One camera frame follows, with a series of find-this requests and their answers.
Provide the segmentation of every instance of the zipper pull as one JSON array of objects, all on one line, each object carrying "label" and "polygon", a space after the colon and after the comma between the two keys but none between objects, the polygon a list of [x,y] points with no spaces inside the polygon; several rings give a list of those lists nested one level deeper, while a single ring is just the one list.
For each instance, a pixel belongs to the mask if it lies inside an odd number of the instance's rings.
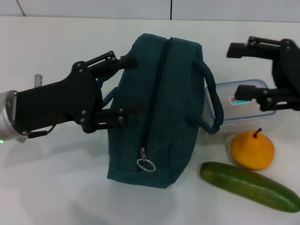
[{"label": "zipper pull", "polygon": [[[153,162],[151,162],[150,160],[147,159],[146,157],[146,149],[144,147],[142,147],[140,149],[140,152],[141,152],[141,156],[142,158],[139,158],[137,161],[136,161],[136,164],[142,168],[144,171],[147,171],[147,172],[153,172],[156,170],[156,166]],[[152,169],[147,169],[144,167],[144,165],[147,163],[149,163],[153,168]]]},{"label": "zipper pull", "polygon": [[144,147],[141,148],[141,155],[143,161],[145,161],[147,158],[146,158],[146,149]]}]

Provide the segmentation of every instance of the table surface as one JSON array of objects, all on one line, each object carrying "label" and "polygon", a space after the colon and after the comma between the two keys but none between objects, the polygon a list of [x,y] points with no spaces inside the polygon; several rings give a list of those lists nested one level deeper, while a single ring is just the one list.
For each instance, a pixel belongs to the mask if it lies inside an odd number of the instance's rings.
[{"label": "table surface", "polygon": [[[126,54],[136,38],[152,33],[203,45],[204,61],[217,83],[263,79],[274,87],[271,61],[227,59],[231,42],[251,35],[300,43],[299,23],[154,21],[0,17],[0,91],[33,87],[65,78],[80,60],[115,51]],[[107,81],[105,96],[121,71]],[[267,135],[276,146],[270,168],[259,172],[300,195],[300,113],[279,112],[283,121]],[[74,122],[46,137],[0,146],[0,221],[6,225],[298,225],[300,214],[284,213],[230,194],[197,176],[206,161],[231,163],[228,140],[198,138],[190,163],[167,189],[133,186],[106,178],[107,132],[85,134]]]}]

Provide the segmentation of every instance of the clear plastic container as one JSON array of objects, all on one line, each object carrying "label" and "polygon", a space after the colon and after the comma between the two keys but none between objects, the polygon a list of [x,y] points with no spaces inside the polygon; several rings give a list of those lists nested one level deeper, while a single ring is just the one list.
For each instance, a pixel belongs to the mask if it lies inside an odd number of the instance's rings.
[{"label": "clear plastic container", "polygon": [[[255,99],[252,101],[238,101],[234,98],[236,89],[240,84],[255,85],[258,88],[268,87],[266,83],[261,80],[216,84],[217,94],[219,95],[224,110],[224,123],[217,134],[239,134],[250,130],[257,130],[258,128],[262,128],[264,131],[275,128],[278,124],[276,111],[260,111],[260,106]],[[212,125],[214,118],[214,109],[208,88],[206,87],[203,119]]]}]

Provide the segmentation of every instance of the green cucumber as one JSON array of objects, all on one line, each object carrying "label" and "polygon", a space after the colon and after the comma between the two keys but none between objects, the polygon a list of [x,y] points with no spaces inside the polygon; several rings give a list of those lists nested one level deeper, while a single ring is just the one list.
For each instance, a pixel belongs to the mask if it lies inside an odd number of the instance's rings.
[{"label": "green cucumber", "polygon": [[258,173],[217,162],[203,163],[200,176],[210,184],[284,212],[299,212],[300,198],[287,187]]}]

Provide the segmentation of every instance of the fabric bag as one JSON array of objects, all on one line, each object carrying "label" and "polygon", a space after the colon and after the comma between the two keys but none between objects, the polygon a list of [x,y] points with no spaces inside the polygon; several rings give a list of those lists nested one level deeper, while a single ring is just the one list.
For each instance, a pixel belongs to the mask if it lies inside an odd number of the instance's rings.
[{"label": "fabric bag", "polygon": [[[223,108],[200,44],[143,34],[128,54],[138,67],[124,71],[104,104],[113,98],[112,109],[144,105],[145,113],[130,115],[124,129],[108,130],[107,178],[166,188],[187,166],[199,127],[209,134],[219,130]],[[215,111],[212,127],[202,119],[204,79]]]}]

